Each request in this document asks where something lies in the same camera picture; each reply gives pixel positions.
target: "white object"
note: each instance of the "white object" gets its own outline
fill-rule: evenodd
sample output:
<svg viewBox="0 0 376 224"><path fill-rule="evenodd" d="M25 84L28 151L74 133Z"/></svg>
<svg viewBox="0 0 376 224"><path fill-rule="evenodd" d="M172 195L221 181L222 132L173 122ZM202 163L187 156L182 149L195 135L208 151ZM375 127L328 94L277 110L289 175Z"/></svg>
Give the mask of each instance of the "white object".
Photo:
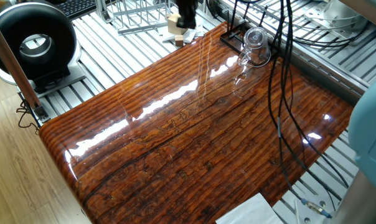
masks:
<svg viewBox="0 0 376 224"><path fill-rule="evenodd" d="M215 222L217 224L283 224L260 193Z"/></svg>
<svg viewBox="0 0 376 224"><path fill-rule="evenodd" d="M185 32L185 34L183 35L184 43L191 43L195 37L195 34L196 34L196 30L188 29L187 32Z"/></svg>

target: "glossy wood surface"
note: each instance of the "glossy wood surface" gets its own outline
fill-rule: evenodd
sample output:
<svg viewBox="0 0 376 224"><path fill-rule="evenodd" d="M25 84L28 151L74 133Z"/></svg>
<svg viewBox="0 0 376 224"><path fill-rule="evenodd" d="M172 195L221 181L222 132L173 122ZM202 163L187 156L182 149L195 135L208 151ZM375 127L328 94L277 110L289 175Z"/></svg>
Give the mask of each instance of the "glossy wood surface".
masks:
<svg viewBox="0 0 376 224"><path fill-rule="evenodd" d="M41 139L93 222L214 223L258 192L271 205L286 192L267 105L271 63L237 65L238 55L219 40L224 32L226 24L42 127ZM293 113L324 151L352 108L292 73ZM302 158L287 117L284 110L282 132ZM283 150L296 181L304 171ZM309 166L317 155L306 147L305 158Z"/></svg>

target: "metal grating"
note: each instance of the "metal grating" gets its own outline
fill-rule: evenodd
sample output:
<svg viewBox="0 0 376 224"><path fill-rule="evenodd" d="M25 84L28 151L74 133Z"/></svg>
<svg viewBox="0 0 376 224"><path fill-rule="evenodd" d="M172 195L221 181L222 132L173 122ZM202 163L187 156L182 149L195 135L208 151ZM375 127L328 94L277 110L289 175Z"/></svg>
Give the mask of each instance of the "metal grating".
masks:
<svg viewBox="0 0 376 224"><path fill-rule="evenodd" d="M133 1L126 3L129 9L135 8ZM172 8L172 12L177 11L177 8ZM205 31L213 29L223 21L213 19L203 12L199 12L197 16L201 18ZM142 26L146 25L145 17ZM40 98L51 118L89 100L178 49L172 42L162 42L155 28L119 35L117 29L129 29L127 18L123 21L123 25L121 19L107 24L95 12L72 21L82 46L82 56L78 64L86 78Z"/></svg>
<svg viewBox="0 0 376 224"><path fill-rule="evenodd" d="M219 1L224 7L230 10L235 4L234 0ZM257 4L262 8L268 6L269 11L274 12L274 16L265 16L263 25L269 33L275 34L275 30L278 26L278 20L276 18L280 15L278 12L280 10L280 0L264 0ZM318 30L317 28L319 27L312 24L309 20L297 17L303 16L306 10L317 4L319 4L319 2L311 0L291 1L293 14L296 16L293 24L310 28L304 29L302 27L296 27L294 29L294 35L323 42L339 40L336 36L328 32L328 30ZM237 13L242 16L245 9L246 4L239 2ZM254 24L258 24L262 13L263 11L260 10L259 7L251 6L248 11L247 19ZM370 84L376 81L376 30L373 32L367 31L363 36L366 36L366 38L356 46L348 45L347 47L325 49L294 43L294 49L298 52L299 56L305 54L307 56L306 60L315 63L315 67L327 68L325 73L331 73L337 76L337 81L344 83L344 85L341 85L342 87L349 86L361 95Z"/></svg>
<svg viewBox="0 0 376 224"><path fill-rule="evenodd" d="M347 183L351 185L359 168L355 163L355 152L349 147L348 132L344 131L333 142L324 153L325 157L329 159L332 165L342 174ZM322 181L324 181L331 189L333 189L340 197L344 197L347 189L337 174L319 158L310 168ZM300 195L300 197L308 197L308 195L327 195L325 189L316 182L307 172L293 185L293 189ZM331 195L334 204L339 204L339 200ZM295 205L296 197L287 191L282 199L277 202L273 209L284 223L297 224Z"/></svg>

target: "clear glass pitcher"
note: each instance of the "clear glass pitcher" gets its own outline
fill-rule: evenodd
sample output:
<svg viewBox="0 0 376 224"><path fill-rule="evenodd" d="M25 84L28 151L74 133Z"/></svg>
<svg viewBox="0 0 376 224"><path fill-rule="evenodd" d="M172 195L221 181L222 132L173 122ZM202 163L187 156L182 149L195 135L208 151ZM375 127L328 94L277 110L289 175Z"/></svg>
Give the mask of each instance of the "clear glass pitcher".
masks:
<svg viewBox="0 0 376 224"><path fill-rule="evenodd" d="M243 37L245 47L239 55L238 64L246 65L249 61L254 67L265 65L271 58L268 36L261 27L249 29Z"/></svg>

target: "black wire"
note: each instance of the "black wire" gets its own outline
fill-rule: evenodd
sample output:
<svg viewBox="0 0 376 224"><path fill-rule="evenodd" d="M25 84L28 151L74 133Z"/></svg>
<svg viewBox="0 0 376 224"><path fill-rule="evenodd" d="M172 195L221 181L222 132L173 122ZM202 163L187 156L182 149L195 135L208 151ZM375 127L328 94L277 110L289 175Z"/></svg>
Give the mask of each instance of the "black wire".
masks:
<svg viewBox="0 0 376 224"><path fill-rule="evenodd" d="M289 35L289 44L290 44L290 51L289 51L289 59L288 59L288 64L287 64L287 69L286 69L286 73L285 75L287 76L288 75L288 70L289 70L289 75L290 75L290 84L291 84L291 100L290 100L290 105L289 105L289 110L291 111L292 110L292 106L293 106L293 96L294 96L294 93L293 93L293 75L292 75L292 70L290 68L290 60L291 60L291 56L292 56L292 50L293 50L293 42L292 42L292 39L293 39L293 22L290 22L290 21L293 21L292 20L292 15L293 15L293 12L291 10L291 6L287 6L287 9L288 9L288 13L289 14L289 31L288 31L288 35ZM285 83L283 85L283 92L282 92L282 95L284 97L284 94L285 94L285 87L286 87L286 81L287 81L287 78L285 78ZM300 131L298 131L298 134L299 134L299 137L300 137L300 143L301 143L301 152L303 154L303 164L304 166L306 166L306 154L305 154L305 147L304 147L304 143L303 143L303 139L301 137L301 134L300 134Z"/></svg>
<svg viewBox="0 0 376 224"><path fill-rule="evenodd" d="M293 49L293 43L292 43L292 39L293 39L293 12L292 12L292 8L291 8L291 5L290 5L290 0L287 0L288 2L288 5L287 5L287 9L288 9L288 15L289 15L289 31L288 31L288 39L286 40L286 45L287 47L290 47L289 50L289 55L286 57L287 58L287 63L288 65L290 65L290 59L291 59L291 52L292 52L292 49ZM324 155L322 155L322 153L320 153L311 143L310 141L308 140L308 138L306 137L306 135L304 134L303 130L300 128L299 124L297 123L296 119L294 118L291 110L289 109L288 107L288 103L286 101L286 97L285 97L285 88L283 87L283 94L282 94L282 98L285 102L285 107L286 109L288 110L288 113L291 117L291 119L293 120L293 123L296 125L296 128L297 130L301 133L301 135L303 136L303 138L309 143L309 145L311 146L311 148L319 155L321 156L324 161L334 170L334 172L342 179L344 185L348 188L349 187L349 184L345 181L345 179L343 178L343 176L341 175L341 173L324 157Z"/></svg>
<svg viewBox="0 0 376 224"><path fill-rule="evenodd" d="M299 43L299 44L309 45L309 46L313 46L313 47L325 47L325 48L343 47L343 46L345 47L349 43L357 40L366 30L367 30L367 25L364 26L364 28L356 36L351 37L347 40L336 40L336 41L329 41L329 42L321 42L321 41L317 41L317 40L308 40L308 39L304 39L304 38L301 38L301 37L293 36L293 38L295 38L295 39L293 39L293 41L296 42L296 43Z"/></svg>
<svg viewBox="0 0 376 224"><path fill-rule="evenodd" d="M29 128L29 127L33 126L33 127L35 127L35 129L36 129L35 134L36 134L36 135L39 135L39 131L40 131L40 129L39 129L39 127L37 127L34 123L30 123L28 126L22 126L22 124L21 124L21 122L22 122L24 116L25 116L26 114L31 114L31 111L29 110L29 107L28 107L28 105L27 105L27 101L26 101L26 100L22 100L22 103L21 103L19 106L20 106L20 108L18 108L18 109L16 110L16 113L22 113L22 116L21 116L21 118L19 119L18 126L19 126L20 128Z"/></svg>
<svg viewBox="0 0 376 224"><path fill-rule="evenodd" d="M281 16L281 20L280 20L280 24L278 26L278 30L276 31L276 34L275 34L275 37L274 37L274 41L273 41L273 44L272 46L275 46L275 43L278 39L278 49L281 48L281 39L282 39L282 30L283 30L283 21L284 21L284 17L283 15ZM273 116L273 112L272 112L272 109L271 109L271 83L272 83L272 74L275 70L275 65L276 65L276 61L277 61L277 57L275 57L274 59L274 62L273 62L273 66L272 66L272 69L271 69L271 76L270 76L270 80L269 80L269 84L268 84L268 109L270 111L270 115L273 119L273 122L275 124L275 119L274 119L274 116ZM288 187L289 187L289 190L292 192L292 194L297 197L299 200L301 200L302 198L299 196L299 194L297 194L297 192L292 188L292 185L289 181L289 177L288 177L288 174L287 174L287 171L286 171L286 168L284 166L284 163L283 163L283 153L282 153L282 141L281 141L281 138L280 136L278 135L278 141L279 141L279 151L280 151L280 162L281 162L281 168L282 168L282 172L283 172L283 175L285 177L285 181L286 183L288 184Z"/></svg>
<svg viewBox="0 0 376 224"><path fill-rule="evenodd" d="M216 12L212 12L212 9L209 6L209 0L205 0L205 1L206 1L206 6L209 9L211 15L213 16L214 19L216 19L217 18L217 13Z"/></svg>
<svg viewBox="0 0 376 224"><path fill-rule="evenodd" d="M245 4L253 4L253 3L257 3L259 1L262 1L262 0L256 0L256 1L244 1L244 0L237 0L238 2L242 2L242 3L245 3Z"/></svg>
<svg viewBox="0 0 376 224"><path fill-rule="evenodd" d="M332 202L333 210L335 210L335 212L336 212L335 203L333 202L333 199L332 199L331 193L329 193L328 191L326 191L326 193L329 195L329 198L331 199L331 202Z"/></svg>
<svg viewBox="0 0 376 224"><path fill-rule="evenodd" d="M292 12L291 12L291 7L290 7L290 1L287 0L287 3L288 3L288 13L289 13L289 17L291 17L292 15ZM280 49L281 47L281 36L282 36L282 27L283 27L283 19L284 19L284 16L283 16L283 11L281 11L281 20L280 20L280 26L278 27L277 29L277 34L279 34L278 36L276 36L275 38L278 38L279 41L278 41L278 49ZM286 41L286 48L285 48L285 54L284 54L284 61L285 59L287 60L287 64L289 65L290 63L290 58L291 58L291 52L293 50L293 26L291 25L291 21L292 19L289 20L289 31L288 31L288 39ZM271 120L272 122L274 123L274 126L275 128L278 130L278 138L279 140L282 140L284 142L284 144L286 145L286 147L288 148L289 152L292 154L292 156L294 157L294 159L296 160L296 162L303 168L305 169L316 181L318 181L327 191L329 191L331 194L333 194L336 198L340 199L341 200L341 197L335 193L335 191L333 191L327 184L325 184L321 179L319 179L318 176L316 176L313 172L311 172L303 163L302 161L297 157L297 155L294 153L294 151L292 150L292 148L290 147L290 145L288 144L287 140L284 138L283 136L283 133L280 131L280 117L279 117L279 120L278 120L278 124L277 122L275 121L275 117L273 115L273 112L272 112L272 108L271 108L271 84L272 84L272 79L273 79L273 74L274 74L274 71L275 71L275 65L276 65L276 60L277 58L274 59L274 62L273 62L273 66L271 68L271 74L270 74L270 80L269 80L269 83L268 83L268 109L269 109L269 112L270 112L270 116L271 116ZM286 79L287 79L287 74L288 74L288 68L289 67L285 67L285 63L283 62L283 68L282 68L282 73L284 73L285 75L285 79L283 77L281 77L281 80L283 81L282 83L282 99L283 101L285 102L285 107L287 107L287 109L289 110L289 107L287 106L287 103L286 103L286 97L284 97L284 88L286 86ZM282 166L282 168L284 169L284 175L287 176L286 174L286 169L284 168L284 166Z"/></svg>

